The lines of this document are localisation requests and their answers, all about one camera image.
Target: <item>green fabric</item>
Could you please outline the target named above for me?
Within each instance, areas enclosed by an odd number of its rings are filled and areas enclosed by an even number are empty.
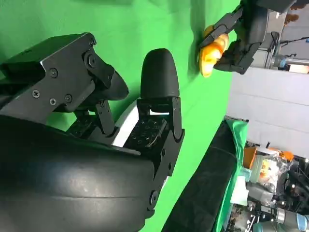
[[[234,144],[236,148],[236,158],[237,164],[234,174],[231,176],[227,188],[222,200],[222,205],[220,211],[218,213],[218,217],[216,220],[216,224],[214,226],[215,232],[220,232],[221,228],[225,222],[226,215],[228,214],[228,210],[230,208],[230,201],[233,194],[233,190],[235,187],[237,176],[239,175],[242,163],[243,163],[243,151],[247,141],[247,133],[248,133],[248,125],[247,122],[237,121],[237,120],[226,120],[227,124],[229,125],[233,137],[234,137]]]
[[[175,59],[186,135],[173,176],[143,231],[161,231],[174,204],[202,160],[228,100],[231,73],[203,78],[196,69],[203,30],[235,9],[239,0],[0,0],[0,62],[51,36],[94,34],[95,51],[126,81],[130,95],[110,101],[114,118],[140,94],[147,52],[167,48]],[[230,33],[230,40],[236,37]],[[67,130],[72,114],[53,114],[49,125]]]

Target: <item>black robotic arm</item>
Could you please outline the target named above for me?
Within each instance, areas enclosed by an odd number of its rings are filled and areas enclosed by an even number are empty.
[[[283,13],[295,2],[296,0],[241,0],[233,12],[227,13],[213,25],[199,49],[208,46],[220,35],[235,30],[237,40],[231,43],[214,68],[244,74],[265,39],[268,10]]]
[[[54,37],[1,66],[0,231],[136,232],[153,215],[184,138],[172,55],[146,56],[138,123],[115,147],[108,100],[128,89],[95,43]],[[67,132],[44,125],[54,111],[77,120]]]

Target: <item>black metal bracket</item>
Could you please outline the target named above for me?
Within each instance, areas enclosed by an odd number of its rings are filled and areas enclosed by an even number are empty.
[[[119,127],[115,126],[107,100],[96,104],[94,115],[90,115],[88,110],[77,110],[74,113],[77,119],[67,130],[68,134],[81,139],[112,144]]]
[[[180,97],[139,99],[139,121],[124,147],[137,150],[154,164],[154,180],[148,204],[148,216],[154,207],[167,176],[171,176],[183,142]],[[151,115],[151,111],[165,113]]]
[[[243,8],[239,5],[233,12],[225,14],[215,25],[213,30],[203,39],[199,48],[203,48],[211,44],[222,34],[230,33],[242,17]]]
[[[214,65],[215,69],[226,72],[237,72],[245,74],[253,62],[253,56],[260,47],[261,43],[251,44],[248,51],[240,51],[241,41],[232,42],[222,58]]]
[[[111,144],[119,128],[108,100],[124,99],[128,88],[96,43],[91,33],[52,37],[3,63],[0,115],[45,123],[52,112],[74,112],[69,134]]]

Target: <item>bolt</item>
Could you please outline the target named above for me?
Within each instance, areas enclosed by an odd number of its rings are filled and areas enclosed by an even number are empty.
[[[72,102],[72,100],[73,100],[72,95],[67,94],[66,97],[65,97],[65,100],[66,100],[67,103]]]
[[[55,98],[51,98],[51,99],[49,100],[49,103],[50,103],[51,105],[56,105],[57,101],[56,101]]]
[[[32,91],[32,96],[34,97],[34,98],[39,98],[40,97],[40,92],[38,91],[38,90],[33,90]]]
[[[153,205],[156,203],[156,201],[158,200],[158,196],[159,193],[157,191],[152,191],[151,195],[150,195],[150,205]]]
[[[88,57],[88,64],[90,65],[91,68],[96,67],[96,59],[95,59],[94,55],[90,55]]]
[[[91,38],[90,41],[89,41],[89,45],[93,46],[93,45],[96,45],[96,44],[97,44],[97,41],[94,38]]]
[[[51,69],[49,70],[49,75],[50,75],[52,78],[57,78],[57,77],[58,77],[58,71],[57,71],[57,69],[51,68]]]

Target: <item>white panel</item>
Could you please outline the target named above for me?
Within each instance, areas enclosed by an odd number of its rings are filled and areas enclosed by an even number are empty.
[[[267,51],[257,50],[253,56],[254,61],[251,64],[251,67],[264,68],[267,60]]]
[[[299,15],[299,19],[295,22],[290,22],[286,27],[308,27],[309,22],[309,4],[303,9],[289,10],[289,14]]]
[[[231,92],[309,105],[309,75],[270,69],[249,68],[233,74]]]
[[[270,12],[268,16],[267,32],[277,31],[281,33],[284,26],[286,14],[287,12],[280,15],[278,15],[278,13],[275,11]]]
[[[282,32],[281,40],[296,40],[309,35],[309,26],[307,27],[286,27]],[[289,55],[296,53],[297,58],[309,58],[309,43],[306,40],[300,40],[289,43],[280,49],[280,54]]]
[[[309,158],[309,134],[269,124],[249,122],[248,140],[261,145],[270,142],[271,147],[290,150],[305,158]]]
[[[227,115],[309,132],[309,107],[304,105],[231,93]]]

